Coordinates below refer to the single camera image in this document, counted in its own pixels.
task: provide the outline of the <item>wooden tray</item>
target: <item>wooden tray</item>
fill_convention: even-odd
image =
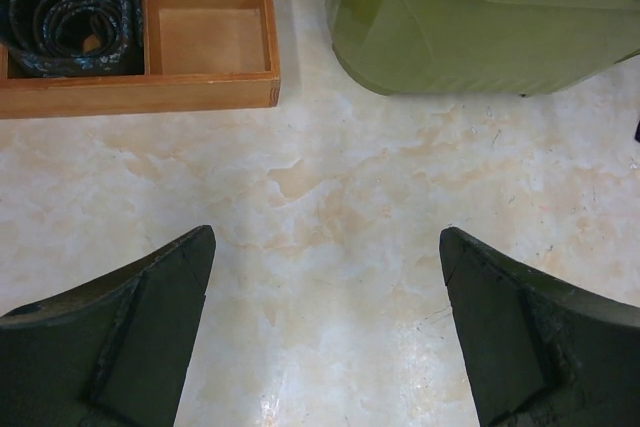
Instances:
[[[0,118],[268,107],[280,61],[273,0],[143,0],[145,73],[29,79],[0,45]]]

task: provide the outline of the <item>beige marble pattern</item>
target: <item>beige marble pattern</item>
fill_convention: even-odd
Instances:
[[[464,427],[441,229],[640,306],[640,60],[552,96],[384,98],[323,0],[276,4],[278,108],[0,122],[0,311],[208,223],[177,426]]]

